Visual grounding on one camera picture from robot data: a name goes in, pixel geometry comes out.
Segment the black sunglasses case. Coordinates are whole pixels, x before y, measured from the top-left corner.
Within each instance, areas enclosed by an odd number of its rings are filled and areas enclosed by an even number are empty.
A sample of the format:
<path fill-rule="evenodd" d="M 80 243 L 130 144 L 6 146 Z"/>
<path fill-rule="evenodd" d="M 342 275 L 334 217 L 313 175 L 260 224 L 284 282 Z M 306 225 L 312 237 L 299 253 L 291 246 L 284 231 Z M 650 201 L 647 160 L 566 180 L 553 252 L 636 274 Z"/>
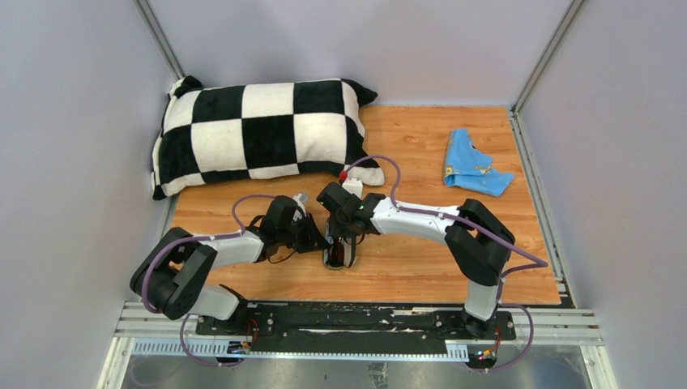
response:
<path fill-rule="evenodd" d="M 322 255 L 324 267 L 329 270 L 342 270 L 352 267 L 357 258 L 356 248 L 359 242 L 350 237 L 333 237 L 329 219 L 325 223 L 324 237 L 329 244 Z"/>

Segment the brown sunglasses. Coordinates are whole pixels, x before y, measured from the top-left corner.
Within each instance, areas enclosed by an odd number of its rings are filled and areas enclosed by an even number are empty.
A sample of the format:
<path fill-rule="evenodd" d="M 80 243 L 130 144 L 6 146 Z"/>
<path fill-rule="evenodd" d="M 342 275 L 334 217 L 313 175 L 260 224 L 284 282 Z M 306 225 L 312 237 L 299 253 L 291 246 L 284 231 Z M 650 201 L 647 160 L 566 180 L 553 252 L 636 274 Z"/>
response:
<path fill-rule="evenodd" d="M 350 262 L 350 245 L 335 241 L 329 250 L 326 265 L 330 268 L 338 269 L 347 267 Z"/>

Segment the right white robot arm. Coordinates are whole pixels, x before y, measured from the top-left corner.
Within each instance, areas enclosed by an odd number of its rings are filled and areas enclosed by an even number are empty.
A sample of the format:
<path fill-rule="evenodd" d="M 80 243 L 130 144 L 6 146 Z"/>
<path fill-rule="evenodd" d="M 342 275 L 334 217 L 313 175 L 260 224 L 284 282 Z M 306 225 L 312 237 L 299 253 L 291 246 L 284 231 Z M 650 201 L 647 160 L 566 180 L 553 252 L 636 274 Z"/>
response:
<path fill-rule="evenodd" d="M 384 194 L 356 194 L 331 182 L 317 201 L 328 211 L 327 259 L 334 265 L 354 264 L 365 236 L 399 234 L 446 246 L 467 278 L 467 297 L 460 319 L 464 331 L 483 338 L 495 327 L 501 274 L 510 259 L 514 235 L 478 200 L 461 206 L 431 207 L 400 202 Z"/>

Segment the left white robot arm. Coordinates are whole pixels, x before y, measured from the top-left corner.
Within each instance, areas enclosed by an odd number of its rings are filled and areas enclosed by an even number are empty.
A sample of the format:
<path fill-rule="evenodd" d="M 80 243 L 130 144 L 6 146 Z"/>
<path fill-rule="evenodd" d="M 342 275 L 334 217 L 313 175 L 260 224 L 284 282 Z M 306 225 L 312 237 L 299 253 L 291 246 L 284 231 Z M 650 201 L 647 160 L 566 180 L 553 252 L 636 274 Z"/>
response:
<path fill-rule="evenodd" d="M 330 243 L 305 209 L 306 194 L 270 198 L 264 214 L 234 233 L 195 234 L 169 229 L 130 278 L 130 290 L 146 310 L 177 320 L 195 314 L 216 318 L 229 335 L 242 333 L 248 313 L 245 300 L 227 286 L 209 284 L 211 270 L 271 259 L 280 248 L 304 254 L 326 250 Z"/>

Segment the black white checkered pillow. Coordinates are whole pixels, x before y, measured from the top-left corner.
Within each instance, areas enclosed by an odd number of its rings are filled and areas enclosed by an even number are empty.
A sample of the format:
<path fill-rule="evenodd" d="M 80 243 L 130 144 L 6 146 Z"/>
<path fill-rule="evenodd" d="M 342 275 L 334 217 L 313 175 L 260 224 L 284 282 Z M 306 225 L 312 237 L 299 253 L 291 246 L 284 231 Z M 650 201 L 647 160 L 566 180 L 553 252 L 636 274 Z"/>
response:
<path fill-rule="evenodd" d="M 168 91 L 151 150 L 155 200 L 191 186 L 348 170 L 368 186 L 384 173 L 364 149 L 360 109 L 377 93 L 352 79 L 206 88 L 193 76 Z"/>

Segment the blue crumpled cloth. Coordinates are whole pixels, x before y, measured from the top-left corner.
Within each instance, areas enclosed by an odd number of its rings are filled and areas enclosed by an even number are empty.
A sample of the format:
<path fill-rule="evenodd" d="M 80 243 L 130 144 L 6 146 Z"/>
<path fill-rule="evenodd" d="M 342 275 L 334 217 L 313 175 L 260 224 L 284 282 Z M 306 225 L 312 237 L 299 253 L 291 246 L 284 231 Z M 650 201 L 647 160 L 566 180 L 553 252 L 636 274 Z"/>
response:
<path fill-rule="evenodd" d="M 514 178 L 493 167 L 493 158 L 475 147 L 466 129 L 451 131 L 443 167 L 445 186 L 499 197 Z"/>

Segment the aluminium frame rail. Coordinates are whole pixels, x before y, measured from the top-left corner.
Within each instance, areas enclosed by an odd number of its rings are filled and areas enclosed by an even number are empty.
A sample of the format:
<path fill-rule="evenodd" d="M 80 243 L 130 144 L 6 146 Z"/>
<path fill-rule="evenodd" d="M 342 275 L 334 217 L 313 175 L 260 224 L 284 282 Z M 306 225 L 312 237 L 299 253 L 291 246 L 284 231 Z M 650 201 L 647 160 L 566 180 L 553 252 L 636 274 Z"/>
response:
<path fill-rule="evenodd" d="M 600 347 L 600 331 L 594 316 L 585 310 L 533 310 L 524 314 L 506 310 L 500 325 L 501 341 L 494 338 L 446 339 L 423 329 L 394 326 L 388 331 L 348 331 L 289 328 L 279 330 L 262 324 L 265 334 L 221 335 L 203 329 L 197 317 L 181 320 L 153 318 L 142 305 L 127 303 L 115 330 L 117 338 L 134 339 L 134 355 L 180 355 L 230 358 L 276 358 L 352 361 L 458 361 L 466 362 L 495 345 Z"/>

